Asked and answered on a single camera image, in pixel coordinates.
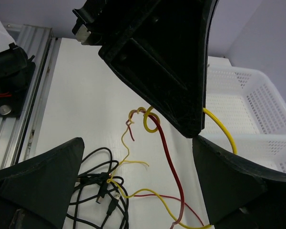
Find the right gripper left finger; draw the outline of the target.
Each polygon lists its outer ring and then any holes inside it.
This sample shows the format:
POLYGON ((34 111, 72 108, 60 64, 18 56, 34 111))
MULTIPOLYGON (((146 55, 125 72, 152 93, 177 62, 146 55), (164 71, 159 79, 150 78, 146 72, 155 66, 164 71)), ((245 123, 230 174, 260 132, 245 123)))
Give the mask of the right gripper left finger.
POLYGON ((61 229, 81 166, 84 141, 71 139, 0 170, 0 229, 61 229))

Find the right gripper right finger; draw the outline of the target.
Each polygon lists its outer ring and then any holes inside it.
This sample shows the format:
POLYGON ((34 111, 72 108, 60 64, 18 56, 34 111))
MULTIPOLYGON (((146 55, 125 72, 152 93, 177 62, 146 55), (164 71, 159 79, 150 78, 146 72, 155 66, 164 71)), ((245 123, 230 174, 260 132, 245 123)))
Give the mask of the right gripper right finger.
POLYGON ((216 229, 286 229, 286 173, 237 156, 202 136, 193 157, 216 229))

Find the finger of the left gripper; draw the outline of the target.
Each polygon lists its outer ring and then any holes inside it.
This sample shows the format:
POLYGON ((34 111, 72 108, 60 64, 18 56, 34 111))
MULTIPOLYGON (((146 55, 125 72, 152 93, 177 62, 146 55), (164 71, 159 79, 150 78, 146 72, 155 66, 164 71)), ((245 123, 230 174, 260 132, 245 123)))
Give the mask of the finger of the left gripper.
POLYGON ((208 40, 215 0, 88 0, 74 9, 82 45, 100 46, 115 75, 180 134, 204 128, 208 40))

